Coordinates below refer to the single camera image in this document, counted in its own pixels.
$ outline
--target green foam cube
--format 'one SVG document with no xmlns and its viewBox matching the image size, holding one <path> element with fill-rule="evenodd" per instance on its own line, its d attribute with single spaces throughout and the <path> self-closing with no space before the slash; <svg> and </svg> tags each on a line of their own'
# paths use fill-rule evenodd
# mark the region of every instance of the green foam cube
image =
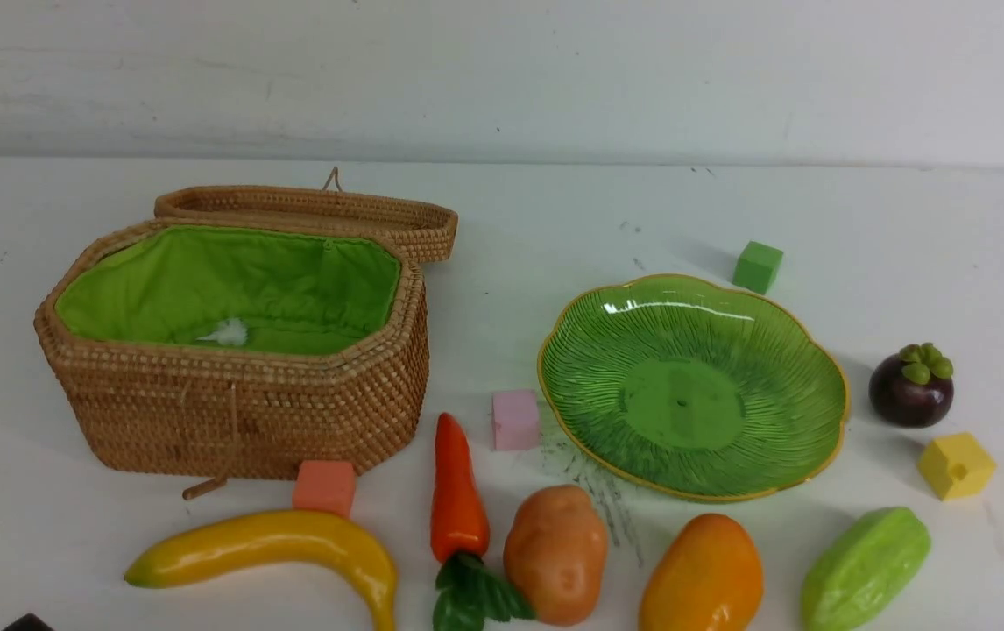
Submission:
<svg viewBox="0 0 1004 631">
<path fill-rule="evenodd" d="M 750 241 L 739 255 L 735 264 L 735 275 L 732 284 L 747 290 L 766 294 L 778 275 L 779 264 L 782 264 L 782 250 L 772 248 L 759 241 Z"/>
</svg>

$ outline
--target yellow banana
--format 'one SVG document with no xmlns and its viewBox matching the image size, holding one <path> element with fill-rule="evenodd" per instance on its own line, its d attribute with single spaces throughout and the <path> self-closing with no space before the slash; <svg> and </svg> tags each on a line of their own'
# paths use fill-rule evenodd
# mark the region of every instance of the yellow banana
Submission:
<svg viewBox="0 0 1004 631">
<path fill-rule="evenodd" d="M 124 572 L 124 581 L 134 587 L 180 587 L 283 562 L 337 572 L 366 602 L 374 631 L 396 630 L 394 560 L 372 535 L 332 512 L 254 512 L 184 532 L 149 548 Z"/>
</svg>

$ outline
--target yellow foam cube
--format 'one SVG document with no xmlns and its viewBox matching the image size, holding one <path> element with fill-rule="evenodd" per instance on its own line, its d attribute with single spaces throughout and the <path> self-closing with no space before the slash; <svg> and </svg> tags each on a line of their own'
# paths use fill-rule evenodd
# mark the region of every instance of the yellow foam cube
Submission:
<svg viewBox="0 0 1004 631">
<path fill-rule="evenodd" d="M 982 492 L 996 463 L 970 432 L 931 440 L 919 457 L 919 472 L 939 499 L 967 497 Z"/>
</svg>

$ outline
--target orange foam cube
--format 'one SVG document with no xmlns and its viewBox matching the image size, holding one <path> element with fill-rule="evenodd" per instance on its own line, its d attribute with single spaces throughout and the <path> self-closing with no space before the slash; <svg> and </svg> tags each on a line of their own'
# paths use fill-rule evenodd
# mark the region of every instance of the orange foam cube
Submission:
<svg viewBox="0 0 1004 631">
<path fill-rule="evenodd" d="M 303 460 L 292 490 L 292 507 L 326 511 L 349 518 L 354 505 L 354 465 L 331 460 Z"/>
</svg>

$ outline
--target mangosteen stem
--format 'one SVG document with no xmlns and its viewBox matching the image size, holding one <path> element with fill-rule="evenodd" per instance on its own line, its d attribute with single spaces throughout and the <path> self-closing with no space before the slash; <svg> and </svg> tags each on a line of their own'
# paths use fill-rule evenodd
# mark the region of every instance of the mangosteen stem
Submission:
<svg viewBox="0 0 1004 631">
<path fill-rule="evenodd" d="M 931 383 L 932 375 L 940 380 L 954 377 L 954 363 L 943 356 L 930 341 L 922 345 L 910 344 L 900 349 L 899 359 L 904 362 L 903 375 L 919 385 Z"/>
</svg>

